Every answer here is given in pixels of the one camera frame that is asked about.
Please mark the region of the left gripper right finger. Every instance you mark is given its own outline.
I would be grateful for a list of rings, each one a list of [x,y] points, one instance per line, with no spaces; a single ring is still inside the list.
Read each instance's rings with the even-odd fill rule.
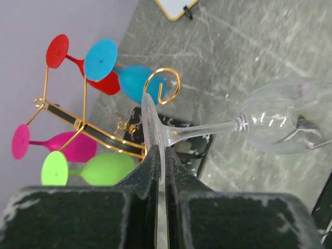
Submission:
[[[219,192],[165,151],[169,248],[321,248],[304,204],[287,193]]]

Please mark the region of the green plastic wine glass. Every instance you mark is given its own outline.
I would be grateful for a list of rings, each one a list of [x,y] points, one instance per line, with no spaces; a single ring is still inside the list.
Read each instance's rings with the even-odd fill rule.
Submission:
[[[134,159],[127,154],[106,153],[94,156],[81,169],[70,170],[64,154],[54,151],[46,157],[40,178],[45,186],[65,186],[70,175],[79,175],[92,186],[113,186],[135,167]]]

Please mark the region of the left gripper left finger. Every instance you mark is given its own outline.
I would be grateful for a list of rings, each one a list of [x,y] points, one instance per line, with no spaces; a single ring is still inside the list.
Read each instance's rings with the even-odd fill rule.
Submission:
[[[29,186],[1,217],[1,248],[156,248],[158,146],[111,187]]]

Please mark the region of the pink plastic wine glass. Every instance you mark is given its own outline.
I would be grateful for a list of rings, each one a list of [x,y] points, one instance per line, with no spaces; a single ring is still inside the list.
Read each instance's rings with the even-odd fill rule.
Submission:
[[[47,148],[50,152],[61,150],[69,162],[88,162],[96,155],[97,142],[80,133],[66,146],[65,144],[74,135],[74,131],[67,131],[59,133],[47,141],[32,141],[30,140],[29,126],[21,124],[12,137],[11,153],[16,160],[20,160],[27,153],[30,145],[38,145]]]

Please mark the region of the red plastic wine glass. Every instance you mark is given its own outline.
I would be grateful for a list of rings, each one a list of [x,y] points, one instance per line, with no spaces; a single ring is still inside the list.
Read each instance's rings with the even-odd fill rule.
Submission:
[[[65,59],[69,59],[74,62],[82,76],[84,76],[84,59],[79,60],[74,57],[69,56],[69,39],[65,34],[59,34],[56,36],[50,43],[47,52],[46,52],[46,64],[49,68],[56,69]],[[90,84],[95,89],[107,94],[114,95],[120,91],[120,84],[118,76],[115,72],[110,72],[104,79],[101,81],[91,81],[87,80],[88,84]]]

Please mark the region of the clear glass cup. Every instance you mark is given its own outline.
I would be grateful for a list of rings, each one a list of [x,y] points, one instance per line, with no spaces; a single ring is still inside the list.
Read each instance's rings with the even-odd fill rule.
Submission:
[[[331,143],[331,84],[310,77],[271,81],[253,91],[237,118],[176,128],[163,125],[149,94],[142,98],[146,147],[159,147],[165,183],[165,151],[177,142],[208,134],[240,132],[260,150],[278,155],[308,152]]]

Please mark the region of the blue plastic wine glass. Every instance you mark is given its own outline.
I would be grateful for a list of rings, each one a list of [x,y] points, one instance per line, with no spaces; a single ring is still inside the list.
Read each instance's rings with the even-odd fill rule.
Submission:
[[[84,72],[87,79],[100,81],[114,71],[118,75],[119,85],[124,94],[141,104],[144,85],[153,70],[143,65],[116,68],[116,60],[117,47],[113,40],[103,39],[95,43],[85,57]]]

